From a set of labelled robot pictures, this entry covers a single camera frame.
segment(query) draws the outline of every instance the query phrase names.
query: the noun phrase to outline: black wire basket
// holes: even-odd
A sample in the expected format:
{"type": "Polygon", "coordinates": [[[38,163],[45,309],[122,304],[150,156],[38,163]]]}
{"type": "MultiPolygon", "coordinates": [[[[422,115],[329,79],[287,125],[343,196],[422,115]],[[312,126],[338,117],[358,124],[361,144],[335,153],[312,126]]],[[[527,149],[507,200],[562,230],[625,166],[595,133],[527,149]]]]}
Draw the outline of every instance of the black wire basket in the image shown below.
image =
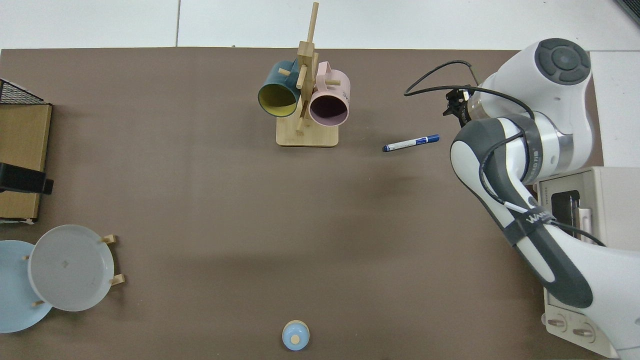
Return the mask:
{"type": "Polygon", "coordinates": [[[0,79],[0,105],[4,104],[41,105],[47,103],[16,84],[0,79]]]}

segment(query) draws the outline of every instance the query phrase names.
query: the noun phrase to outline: pink mug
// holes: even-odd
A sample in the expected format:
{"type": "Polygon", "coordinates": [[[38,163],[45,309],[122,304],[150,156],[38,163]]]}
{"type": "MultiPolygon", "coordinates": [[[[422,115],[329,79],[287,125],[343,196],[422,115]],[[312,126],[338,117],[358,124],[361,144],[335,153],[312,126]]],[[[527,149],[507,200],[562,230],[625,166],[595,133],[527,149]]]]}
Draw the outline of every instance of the pink mug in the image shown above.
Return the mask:
{"type": "Polygon", "coordinates": [[[318,64],[316,88],[309,101],[309,115],[323,126],[338,126],[349,117],[351,83],[345,73],[332,70],[328,61],[318,64]]]}

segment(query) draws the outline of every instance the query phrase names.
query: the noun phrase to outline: light blue plate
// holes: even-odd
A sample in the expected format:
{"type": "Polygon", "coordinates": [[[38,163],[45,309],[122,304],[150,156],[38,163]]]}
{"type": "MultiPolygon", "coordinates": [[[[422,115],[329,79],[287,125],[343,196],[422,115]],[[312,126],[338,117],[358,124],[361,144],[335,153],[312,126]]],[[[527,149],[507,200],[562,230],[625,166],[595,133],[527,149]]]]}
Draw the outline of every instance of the light blue plate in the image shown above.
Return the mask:
{"type": "Polygon", "coordinates": [[[0,333],[24,330],[42,320],[51,310],[31,288],[27,268],[33,245],[18,240],[0,241],[0,333]]]}

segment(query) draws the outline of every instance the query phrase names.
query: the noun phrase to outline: white floor tile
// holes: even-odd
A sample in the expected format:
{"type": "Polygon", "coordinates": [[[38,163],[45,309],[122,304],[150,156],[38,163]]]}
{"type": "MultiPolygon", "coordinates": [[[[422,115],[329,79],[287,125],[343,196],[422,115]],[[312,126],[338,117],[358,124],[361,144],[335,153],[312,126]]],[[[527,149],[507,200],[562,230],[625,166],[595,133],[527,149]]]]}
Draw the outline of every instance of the white floor tile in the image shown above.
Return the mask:
{"type": "MultiPolygon", "coordinates": [[[[544,38],[640,50],[613,0],[320,0],[318,48],[523,49],[544,38]]],[[[297,47],[312,1],[182,0],[179,46],[297,47]]]]}
{"type": "Polygon", "coordinates": [[[2,0],[0,48],[175,46],[178,0],[2,0]]]}

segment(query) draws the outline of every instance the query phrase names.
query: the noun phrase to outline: mug handle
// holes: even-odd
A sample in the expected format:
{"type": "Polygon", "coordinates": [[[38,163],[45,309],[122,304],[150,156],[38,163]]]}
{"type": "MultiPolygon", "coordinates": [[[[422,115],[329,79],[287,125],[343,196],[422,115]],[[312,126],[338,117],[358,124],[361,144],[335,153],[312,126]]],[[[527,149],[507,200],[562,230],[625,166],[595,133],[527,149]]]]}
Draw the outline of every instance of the mug handle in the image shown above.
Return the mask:
{"type": "Polygon", "coordinates": [[[327,91],[325,76],[327,73],[331,72],[331,67],[329,66],[328,61],[323,61],[318,64],[318,73],[316,75],[316,86],[318,87],[318,91],[325,92],[327,91]]]}

